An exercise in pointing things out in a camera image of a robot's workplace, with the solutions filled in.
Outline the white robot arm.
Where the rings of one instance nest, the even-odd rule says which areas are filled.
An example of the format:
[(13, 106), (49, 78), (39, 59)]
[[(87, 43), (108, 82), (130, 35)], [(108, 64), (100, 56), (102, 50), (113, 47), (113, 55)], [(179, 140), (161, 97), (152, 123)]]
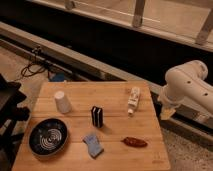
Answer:
[(206, 64), (192, 60), (170, 68), (165, 74), (158, 101), (162, 104), (160, 118), (168, 120), (185, 97), (192, 99), (213, 115), (213, 86), (206, 83)]

